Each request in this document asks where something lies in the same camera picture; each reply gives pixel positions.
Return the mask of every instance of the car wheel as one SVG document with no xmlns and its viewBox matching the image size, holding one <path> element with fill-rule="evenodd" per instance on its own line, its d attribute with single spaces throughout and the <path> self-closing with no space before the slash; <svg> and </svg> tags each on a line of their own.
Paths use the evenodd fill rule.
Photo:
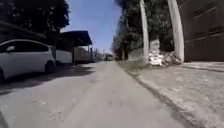
<svg viewBox="0 0 224 128">
<path fill-rule="evenodd" d="M 54 73 L 55 71 L 55 65 L 53 62 L 47 62 L 47 64 L 45 65 L 45 73 L 46 74 L 51 74 Z"/>
<path fill-rule="evenodd" d="M 5 76 L 2 70 L 0 70 L 0 86 L 2 86 L 5 82 Z"/>
</svg>

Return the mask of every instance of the window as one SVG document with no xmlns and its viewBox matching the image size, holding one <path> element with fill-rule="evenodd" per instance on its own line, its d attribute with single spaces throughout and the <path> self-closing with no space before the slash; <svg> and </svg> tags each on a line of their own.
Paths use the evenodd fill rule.
<svg viewBox="0 0 224 128">
<path fill-rule="evenodd" d="M 34 42 L 23 42 L 23 45 L 26 46 L 26 52 L 47 52 L 49 50 L 48 47 Z"/>
<path fill-rule="evenodd" d="M 47 52 L 48 47 L 29 41 L 14 41 L 0 46 L 0 53 L 6 52 L 9 46 L 15 46 L 12 52 Z"/>
<path fill-rule="evenodd" d="M 13 42 L 3 44 L 2 46 L 0 46 L 0 53 L 5 53 L 9 46 L 13 46 Z"/>
</svg>

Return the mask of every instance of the sky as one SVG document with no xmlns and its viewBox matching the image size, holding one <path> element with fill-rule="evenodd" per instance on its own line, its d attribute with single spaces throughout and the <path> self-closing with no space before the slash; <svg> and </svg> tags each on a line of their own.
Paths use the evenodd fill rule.
<svg viewBox="0 0 224 128">
<path fill-rule="evenodd" d="M 93 49 L 111 52 L 120 8 L 114 0 L 67 0 L 70 6 L 70 25 L 62 31 L 88 30 Z"/>
</svg>

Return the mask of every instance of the street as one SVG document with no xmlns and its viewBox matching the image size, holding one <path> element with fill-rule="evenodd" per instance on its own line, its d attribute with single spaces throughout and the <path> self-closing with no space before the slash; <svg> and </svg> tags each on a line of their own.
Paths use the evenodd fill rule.
<svg viewBox="0 0 224 128">
<path fill-rule="evenodd" d="M 0 110 L 7 128 L 191 128 L 115 62 L 9 82 Z"/>
</svg>

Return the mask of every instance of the white car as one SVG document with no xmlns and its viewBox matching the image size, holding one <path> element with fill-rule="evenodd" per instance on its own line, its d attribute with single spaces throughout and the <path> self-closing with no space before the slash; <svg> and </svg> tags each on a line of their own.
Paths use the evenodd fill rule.
<svg viewBox="0 0 224 128">
<path fill-rule="evenodd" d="M 20 74 L 54 71 L 55 60 L 50 46 L 26 39 L 0 44 L 0 83 Z"/>
</svg>

